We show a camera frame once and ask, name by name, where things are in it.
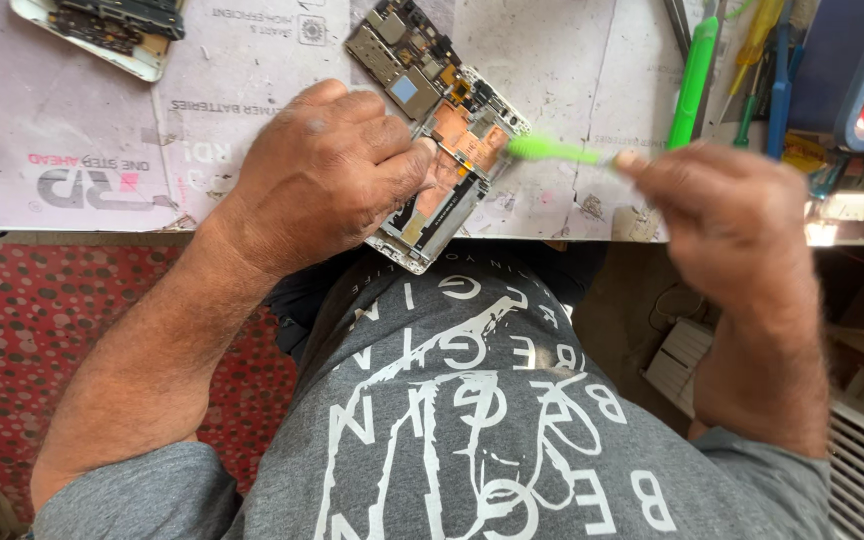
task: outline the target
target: yellow screwdriver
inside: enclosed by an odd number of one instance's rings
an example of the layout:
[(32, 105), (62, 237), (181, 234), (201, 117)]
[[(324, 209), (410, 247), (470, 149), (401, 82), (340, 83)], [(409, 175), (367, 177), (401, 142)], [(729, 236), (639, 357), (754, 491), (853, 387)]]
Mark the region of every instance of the yellow screwdriver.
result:
[(785, 3), (785, 0), (758, 0), (758, 8), (755, 10), (755, 17), (751, 21), (749, 33), (745, 36), (745, 44), (742, 45), (742, 49), (735, 57), (738, 71), (735, 72), (735, 78), (732, 79), (732, 85), (728, 89), (728, 99), (722, 109), (722, 115), (719, 116), (719, 124), (726, 117), (726, 111), (729, 110), (733, 98), (742, 90), (745, 74), (748, 73), (751, 66), (762, 59), (765, 39), (768, 38), (772, 27), (779, 22), (779, 15), (783, 12)]

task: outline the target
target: floor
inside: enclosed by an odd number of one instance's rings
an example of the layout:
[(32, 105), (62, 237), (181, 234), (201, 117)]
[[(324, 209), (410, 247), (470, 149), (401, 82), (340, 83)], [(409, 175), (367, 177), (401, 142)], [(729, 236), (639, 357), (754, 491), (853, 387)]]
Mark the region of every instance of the floor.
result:
[[(640, 374), (671, 328), (653, 312), (655, 301), (676, 284), (675, 290), (686, 290), (681, 281), (665, 246), (613, 243), (605, 267), (572, 314), (572, 326), (582, 348), (612, 379), (622, 397), (685, 436), (689, 417)], [(681, 313), (689, 311), (687, 306)], [(650, 320), (663, 332), (650, 326)]]
[[(28, 475), (64, 381), (98, 331), (162, 275), (188, 235), (25, 236), (0, 243), (0, 489), (29, 522)], [(670, 328), (653, 306), (680, 280), (665, 246), (612, 244), (573, 321), (583, 348), (620, 393), (684, 435), (690, 420), (640, 374)], [(242, 490), (291, 400), (295, 371), (275, 348), (276, 331), (263, 312), (243, 327), (213, 377), (198, 432)], [(240, 382), (256, 377), (259, 384)]]

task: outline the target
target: disassembled smartphone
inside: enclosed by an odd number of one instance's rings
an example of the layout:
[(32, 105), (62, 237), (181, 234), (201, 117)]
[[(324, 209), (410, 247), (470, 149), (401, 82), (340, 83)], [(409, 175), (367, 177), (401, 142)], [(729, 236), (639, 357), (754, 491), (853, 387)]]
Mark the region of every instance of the disassembled smartphone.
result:
[(186, 36), (184, 0), (9, 0), (22, 19), (145, 81), (162, 78), (169, 43)]
[(414, 138), (438, 143), (429, 172), (438, 180), (390, 215), (366, 243), (423, 274), (510, 163), (506, 144), (532, 127), (473, 68), (416, 2), (384, 0), (345, 42), (405, 114)]

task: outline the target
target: workbench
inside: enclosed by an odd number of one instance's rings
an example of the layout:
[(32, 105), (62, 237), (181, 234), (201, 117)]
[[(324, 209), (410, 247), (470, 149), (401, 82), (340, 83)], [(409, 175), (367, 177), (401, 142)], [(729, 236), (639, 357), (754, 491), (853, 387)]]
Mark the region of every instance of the workbench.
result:
[[(149, 83), (0, 1), (0, 229), (194, 229), (235, 185), (258, 130), (296, 93), (330, 77), (379, 90), (343, 45), (374, 4), (188, 0), (186, 37)], [(702, 0), (686, 5), (694, 24)], [(663, 0), (422, 6), (537, 133), (606, 150), (665, 149), (683, 59)], [(731, 77), (731, 36), (742, 24), (725, 26), (718, 80)], [(460, 235), (628, 240), (614, 234), (614, 218), (635, 219), (642, 207), (630, 183), (603, 168), (522, 162)], [(663, 227), (649, 238), (665, 239)]]

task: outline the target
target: right hand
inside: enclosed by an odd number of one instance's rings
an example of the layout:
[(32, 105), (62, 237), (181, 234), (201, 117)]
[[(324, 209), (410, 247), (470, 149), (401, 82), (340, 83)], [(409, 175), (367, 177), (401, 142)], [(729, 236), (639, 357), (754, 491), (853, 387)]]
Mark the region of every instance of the right hand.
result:
[(622, 152), (615, 167), (662, 211), (669, 257), (690, 287), (726, 313), (817, 317), (798, 171), (703, 142), (651, 162)]

